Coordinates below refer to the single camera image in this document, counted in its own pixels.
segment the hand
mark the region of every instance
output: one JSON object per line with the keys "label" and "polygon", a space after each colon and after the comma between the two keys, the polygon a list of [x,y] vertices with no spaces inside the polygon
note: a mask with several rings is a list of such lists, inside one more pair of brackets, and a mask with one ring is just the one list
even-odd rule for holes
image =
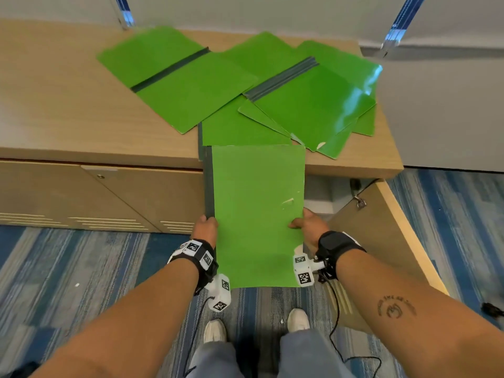
{"label": "hand", "polygon": [[215,245],[217,244],[218,227],[219,223],[216,218],[207,219],[205,215],[201,215],[194,225],[191,239],[206,240],[210,243],[212,248],[215,249]]}
{"label": "hand", "polygon": [[304,242],[313,254],[317,252],[318,239],[330,230],[320,216],[307,208],[303,208],[303,218],[295,218],[289,224],[289,228],[301,228],[305,238]]}

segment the blue carpet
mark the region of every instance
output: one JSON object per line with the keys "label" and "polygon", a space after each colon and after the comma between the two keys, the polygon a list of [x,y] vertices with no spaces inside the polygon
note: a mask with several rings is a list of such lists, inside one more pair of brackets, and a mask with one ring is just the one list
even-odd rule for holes
{"label": "blue carpet", "polygon": [[[504,175],[407,169],[389,185],[450,295],[476,312],[484,301],[503,307]],[[162,268],[187,238],[0,226],[0,374],[46,360],[86,322]],[[318,286],[235,289],[232,300],[218,316],[204,311],[202,323],[223,318],[240,362],[261,350],[259,372],[277,370],[278,340],[293,307],[304,308],[313,327],[325,333],[331,328]],[[193,299],[159,377],[181,376],[202,301]],[[380,356],[379,377],[405,376],[375,337],[341,328],[336,339],[344,356]],[[368,360],[349,364],[358,378],[371,377],[376,367]]]}

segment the forearm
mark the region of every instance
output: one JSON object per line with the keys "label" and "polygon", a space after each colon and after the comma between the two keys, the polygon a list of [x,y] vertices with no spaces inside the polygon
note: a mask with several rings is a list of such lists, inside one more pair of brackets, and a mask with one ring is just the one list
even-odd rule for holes
{"label": "forearm", "polygon": [[[174,260],[92,321],[34,375],[60,375],[70,359],[111,377],[152,377],[176,337],[196,285],[198,270]],[[87,374],[72,376],[81,377]]]}
{"label": "forearm", "polygon": [[502,369],[501,332],[467,306],[360,250],[343,254],[338,279],[410,377],[474,376]]}

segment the black wrist strap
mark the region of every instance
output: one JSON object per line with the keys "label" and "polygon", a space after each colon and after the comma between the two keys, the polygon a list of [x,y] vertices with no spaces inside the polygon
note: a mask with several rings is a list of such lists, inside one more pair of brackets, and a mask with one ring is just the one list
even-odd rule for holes
{"label": "black wrist strap", "polygon": [[326,280],[337,279],[336,263],[342,254],[351,249],[360,249],[366,252],[357,241],[345,232],[328,231],[320,237],[315,257],[318,261],[324,262],[324,269],[321,270],[321,273]]}
{"label": "black wrist strap", "polygon": [[171,255],[168,264],[177,259],[190,260],[198,268],[199,279],[194,292],[195,296],[213,280],[219,267],[214,248],[208,241],[201,239],[191,239],[182,244]]}

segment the white sneaker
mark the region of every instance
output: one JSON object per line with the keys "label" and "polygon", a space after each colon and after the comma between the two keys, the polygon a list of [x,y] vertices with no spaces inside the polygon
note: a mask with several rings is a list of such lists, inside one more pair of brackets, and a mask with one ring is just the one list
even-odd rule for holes
{"label": "white sneaker", "polygon": [[203,336],[203,343],[215,341],[227,341],[226,328],[224,327],[223,322],[219,319],[208,322],[205,327],[205,335]]}
{"label": "white sneaker", "polygon": [[303,309],[293,309],[290,311],[289,317],[287,318],[287,329],[289,330],[289,333],[309,328],[310,322],[308,321],[308,316]]}

